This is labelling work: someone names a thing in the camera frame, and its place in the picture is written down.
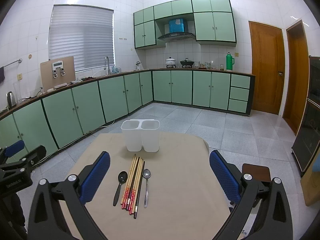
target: beige tablecloth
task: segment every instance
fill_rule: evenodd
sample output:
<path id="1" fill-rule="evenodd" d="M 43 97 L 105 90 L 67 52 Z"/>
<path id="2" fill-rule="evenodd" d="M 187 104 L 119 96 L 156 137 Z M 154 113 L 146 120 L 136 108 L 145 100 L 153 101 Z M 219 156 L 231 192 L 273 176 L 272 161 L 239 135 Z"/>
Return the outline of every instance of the beige tablecloth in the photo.
<path id="1" fill-rule="evenodd" d="M 122 134 L 100 134 L 69 174 L 79 174 L 102 151 L 110 154 L 111 165 L 86 208 L 109 240 L 210 240 L 230 215 L 223 190 L 209 165 L 208 145 L 200 137 L 161 132 L 158 152 L 136 153 L 151 171 L 148 207 L 143 207 L 143 179 L 137 219 L 121 209 L 124 185 L 117 206 L 112 205 L 118 174 L 128 172 L 134 155 L 125 147 Z M 65 202 L 61 201 L 61 206 L 73 236 L 82 239 Z"/>

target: bundle of chopsticks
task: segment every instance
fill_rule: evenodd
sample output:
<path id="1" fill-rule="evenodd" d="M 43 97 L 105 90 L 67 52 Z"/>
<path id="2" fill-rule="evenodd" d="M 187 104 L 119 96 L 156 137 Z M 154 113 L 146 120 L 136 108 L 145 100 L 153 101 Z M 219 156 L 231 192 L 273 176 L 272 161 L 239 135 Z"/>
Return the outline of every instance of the bundle of chopsticks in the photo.
<path id="1" fill-rule="evenodd" d="M 133 214 L 133 218 L 137 218 L 144 163 L 142 158 L 133 156 L 129 177 L 121 199 L 122 209 L 129 211 L 130 215 Z"/>

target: white blind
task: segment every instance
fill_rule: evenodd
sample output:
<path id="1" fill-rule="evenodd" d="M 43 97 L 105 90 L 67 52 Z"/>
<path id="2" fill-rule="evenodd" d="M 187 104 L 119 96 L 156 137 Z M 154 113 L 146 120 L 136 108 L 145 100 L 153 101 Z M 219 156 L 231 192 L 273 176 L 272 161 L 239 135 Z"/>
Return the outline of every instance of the white blind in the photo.
<path id="1" fill-rule="evenodd" d="M 75 71 L 114 65 L 113 11 L 102 8 L 54 6 L 49 32 L 50 59 L 74 56 Z"/>

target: gray tile floor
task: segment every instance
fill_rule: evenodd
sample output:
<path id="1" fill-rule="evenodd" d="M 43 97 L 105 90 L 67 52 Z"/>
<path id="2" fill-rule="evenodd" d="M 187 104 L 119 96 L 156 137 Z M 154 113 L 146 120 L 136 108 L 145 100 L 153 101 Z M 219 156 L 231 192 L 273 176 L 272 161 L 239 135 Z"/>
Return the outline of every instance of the gray tile floor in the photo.
<path id="1" fill-rule="evenodd" d="M 243 163 L 268 166 L 271 177 L 283 181 L 292 213 L 294 239 L 299 239 L 320 209 L 320 203 L 305 206 L 300 176 L 291 155 L 295 135 L 282 119 L 274 114 L 252 111 L 250 117 L 225 114 L 210 110 L 152 103 L 127 118 L 93 133 L 50 159 L 32 173 L 35 182 L 19 192 L 26 218 L 32 198 L 41 178 L 50 182 L 63 180 L 87 146 L 100 133 L 121 133 L 120 126 L 128 119 L 157 119 L 163 131 L 194 134 L 209 144 L 210 150 L 219 149 L 229 163 L 241 170 Z M 257 208 L 252 209 L 246 232 L 249 232 Z"/>

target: silver screw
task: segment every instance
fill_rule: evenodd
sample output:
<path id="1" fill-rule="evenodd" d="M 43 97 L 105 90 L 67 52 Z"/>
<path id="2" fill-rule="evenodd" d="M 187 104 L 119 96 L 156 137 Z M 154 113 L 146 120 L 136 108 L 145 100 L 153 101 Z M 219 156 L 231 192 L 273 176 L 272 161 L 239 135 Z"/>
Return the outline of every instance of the silver screw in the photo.
<path id="1" fill-rule="evenodd" d="M 244 174 L 243 177 L 246 179 L 246 180 L 251 180 L 252 179 L 252 176 L 248 173 Z"/>
<path id="2" fill-rule="evenodd" d="M 46 179 L 41 179 L 40 181 L 39 181 L 39 184 L 40 185 L 44 185 L 44 184 L 46 184 L 47 183 L 47 180 Z"/>
<path id="3" fill-rule="evenodd" d="M 277 178 L 277 177 L 274 178 L 274 181 L 275 181 L 276 184 L 280 184 L 280 183 L 281 183 L 281 179 L 279 179 L 279 178 Z"/>
<path id="4" fill-rule="evenodd" d="M 77 176 L 76 175 L 70 175 L 69 177 L 68 177 L 68 180 L 69 181 L 75 181 L 77 179 Z"/>

